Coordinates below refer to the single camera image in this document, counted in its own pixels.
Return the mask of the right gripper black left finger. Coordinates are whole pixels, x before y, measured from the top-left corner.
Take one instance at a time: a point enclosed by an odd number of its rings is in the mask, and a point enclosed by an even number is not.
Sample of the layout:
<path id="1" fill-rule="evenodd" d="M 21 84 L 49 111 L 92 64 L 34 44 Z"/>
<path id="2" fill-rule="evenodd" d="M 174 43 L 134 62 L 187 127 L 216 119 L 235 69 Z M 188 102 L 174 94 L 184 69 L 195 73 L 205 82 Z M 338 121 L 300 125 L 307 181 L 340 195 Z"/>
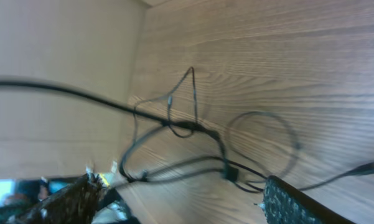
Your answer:
<path id="1" fill-rule="evenodd" d="M 85 174 L 74 183 L 11 216 L 10 224 L 91 224 L 98 211 L 105 185 L 95 174 Z"/>

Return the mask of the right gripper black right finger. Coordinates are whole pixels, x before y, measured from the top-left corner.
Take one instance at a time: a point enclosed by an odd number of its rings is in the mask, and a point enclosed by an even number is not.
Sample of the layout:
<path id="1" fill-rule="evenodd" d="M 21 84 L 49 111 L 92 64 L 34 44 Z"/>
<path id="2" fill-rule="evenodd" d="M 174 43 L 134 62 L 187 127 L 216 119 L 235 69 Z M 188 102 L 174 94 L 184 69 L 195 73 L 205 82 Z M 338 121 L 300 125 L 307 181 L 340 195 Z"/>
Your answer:
<path id="1" fill-rule="evenodd" d="M 258 206 L 268 224 L 353 224 L 274 175 L 268 177 Z"/>

